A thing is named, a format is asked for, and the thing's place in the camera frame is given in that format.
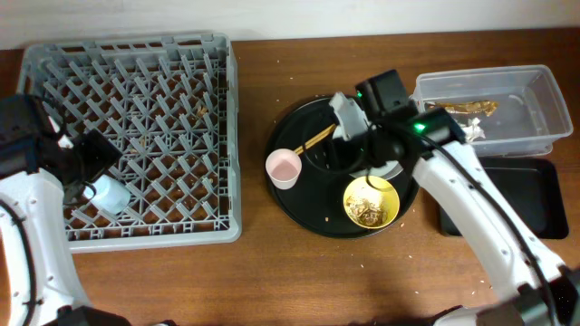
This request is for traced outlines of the light blue plastic cup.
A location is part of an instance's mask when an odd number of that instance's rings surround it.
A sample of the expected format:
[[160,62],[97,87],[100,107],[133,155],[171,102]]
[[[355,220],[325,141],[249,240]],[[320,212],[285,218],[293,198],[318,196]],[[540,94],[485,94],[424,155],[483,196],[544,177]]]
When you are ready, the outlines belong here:
[[99,210],[121,213],[130,203],[131,192],[118,180],[103,175],[86,186],[82,195]]

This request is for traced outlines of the yellow bowl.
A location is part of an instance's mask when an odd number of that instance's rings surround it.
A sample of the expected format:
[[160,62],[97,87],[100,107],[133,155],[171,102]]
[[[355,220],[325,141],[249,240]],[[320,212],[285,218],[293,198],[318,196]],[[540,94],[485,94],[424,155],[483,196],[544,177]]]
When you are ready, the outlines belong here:
[[401,207],[395,187],[381,177],[358,177],[343,193],[343,210],[349,219],[365,229],[390,225]]

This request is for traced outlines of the pink plastic cup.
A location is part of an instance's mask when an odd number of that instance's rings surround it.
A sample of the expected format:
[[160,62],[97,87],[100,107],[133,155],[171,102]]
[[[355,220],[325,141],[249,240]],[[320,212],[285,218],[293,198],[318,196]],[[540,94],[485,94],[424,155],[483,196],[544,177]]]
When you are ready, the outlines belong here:
[[302,160],[291,149],[276,149],[267,156],[265,168],[273,185],[287,190],[295,185],[302,170]]

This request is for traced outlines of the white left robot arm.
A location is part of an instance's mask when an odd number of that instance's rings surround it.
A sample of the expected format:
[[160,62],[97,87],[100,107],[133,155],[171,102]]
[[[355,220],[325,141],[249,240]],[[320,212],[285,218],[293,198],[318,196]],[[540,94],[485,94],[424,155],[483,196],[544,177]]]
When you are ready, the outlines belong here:
[[47,100],[1,101],[1,241],[11,290],[11,325],[126,325],[94,308],[82,288],[64,230],[63,207],[121,152],[98,130],[71,137]]

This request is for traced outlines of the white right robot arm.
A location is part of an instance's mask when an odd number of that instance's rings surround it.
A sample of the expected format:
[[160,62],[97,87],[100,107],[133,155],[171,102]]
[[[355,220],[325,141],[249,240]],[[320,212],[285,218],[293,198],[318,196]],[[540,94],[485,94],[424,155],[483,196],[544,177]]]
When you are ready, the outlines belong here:
[[578,324],[578,270],[568,268],[522,222],[444,109],[372,121],[353,109],[337,112],[335,119],[345,140],[378,136],[403,146],[397,160],[411,165],[413,179],[445,210],[488,275],[497,303],[451,308],[431,324]]

